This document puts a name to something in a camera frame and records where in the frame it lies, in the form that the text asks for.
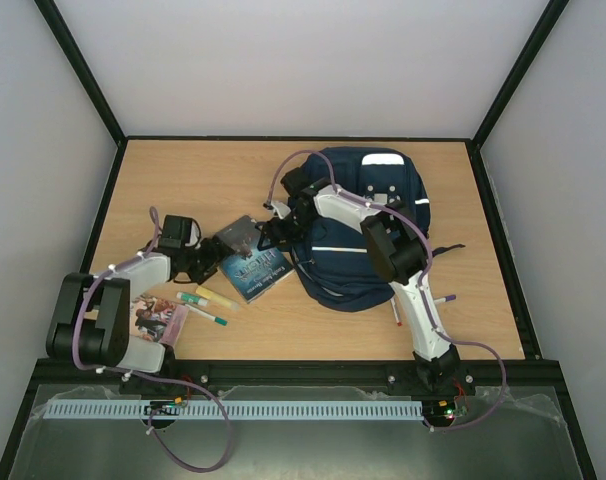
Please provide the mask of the dark blue paperback book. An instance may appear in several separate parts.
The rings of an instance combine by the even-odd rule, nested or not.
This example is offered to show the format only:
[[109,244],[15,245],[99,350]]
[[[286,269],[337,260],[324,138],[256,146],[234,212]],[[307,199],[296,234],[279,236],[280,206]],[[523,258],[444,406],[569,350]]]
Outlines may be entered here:
[[228,253],[220,270],[246,303],[256,300],[293,271],[292,264],[277,248],[258,248],[260,235],[257,222],[248,215],[215,235]]

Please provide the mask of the navy blue school backpack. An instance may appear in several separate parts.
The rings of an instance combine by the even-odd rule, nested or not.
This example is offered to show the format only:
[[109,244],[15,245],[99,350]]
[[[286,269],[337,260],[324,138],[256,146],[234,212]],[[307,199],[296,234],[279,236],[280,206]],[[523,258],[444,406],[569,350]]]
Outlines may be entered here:
[[[407,155],[389,148],[327,147],[309,155],[301,168],[316,182],[329,176],[328,164],[335,182],[353,194],[381,204],[403,201],[422,233],[428,233],[429,197]],[[374,271],[365,238],[338,221],[316,219],[303,240],[291,247],[290,256],[308,295],[326,308],[359,312],[394,296]]]

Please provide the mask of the pink illustrated paperback book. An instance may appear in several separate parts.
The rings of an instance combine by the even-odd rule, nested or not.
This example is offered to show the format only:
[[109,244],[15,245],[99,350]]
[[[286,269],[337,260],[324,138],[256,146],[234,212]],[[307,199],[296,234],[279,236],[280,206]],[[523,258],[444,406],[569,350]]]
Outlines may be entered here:
[[179,303],[152,295],[141,295],[130,303],[132,336],[174,348],[189,310]]

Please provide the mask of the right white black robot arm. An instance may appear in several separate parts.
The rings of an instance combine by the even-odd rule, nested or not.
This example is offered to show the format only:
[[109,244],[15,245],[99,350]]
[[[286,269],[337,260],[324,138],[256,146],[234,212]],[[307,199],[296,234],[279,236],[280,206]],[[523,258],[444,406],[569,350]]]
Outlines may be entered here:
[[399,300],[410,323],[418,380],[429,392],[449,385],[459,368],[460,356],[440,320],[432,296],[428,272],[433,253],[427,238],[410,218],[400,200],[388,205],[349,192],[330,176],[314,183],[301,168],[282,179],[291,205],[273,201],[265,207],[272,218],[260,222],[258,248],[285,248],[300,241],[314,220],[327,218],[360,233],[376,274]]

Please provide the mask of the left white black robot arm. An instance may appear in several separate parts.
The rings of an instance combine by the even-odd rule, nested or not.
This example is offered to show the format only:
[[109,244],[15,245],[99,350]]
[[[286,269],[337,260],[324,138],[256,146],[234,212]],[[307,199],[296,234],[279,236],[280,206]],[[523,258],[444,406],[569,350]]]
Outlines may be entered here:
[[181,274],[204,283],[231,249],[216,237],[202,237],[193,218],[160,220],[154,207],[149,215],[152,239],[132,258],[98,274],[64,277],[45,341],[50,358],[68,360],[79,370],[160,372],[166,347],[130,333],[130,303]]

